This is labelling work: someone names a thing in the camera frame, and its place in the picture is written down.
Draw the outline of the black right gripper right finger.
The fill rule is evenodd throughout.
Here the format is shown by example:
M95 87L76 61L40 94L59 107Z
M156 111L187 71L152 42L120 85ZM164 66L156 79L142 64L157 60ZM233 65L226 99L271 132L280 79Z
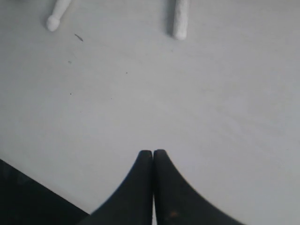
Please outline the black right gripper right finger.
M240 225L199 195L165 150L153 155L153 194L158 225Z

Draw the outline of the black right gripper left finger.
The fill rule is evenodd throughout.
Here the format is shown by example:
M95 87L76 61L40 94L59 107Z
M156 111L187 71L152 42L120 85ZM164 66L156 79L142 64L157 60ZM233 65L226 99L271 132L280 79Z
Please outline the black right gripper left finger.
M152 166L152 152L140 151L128 175L110 198L79 224L151 225Z

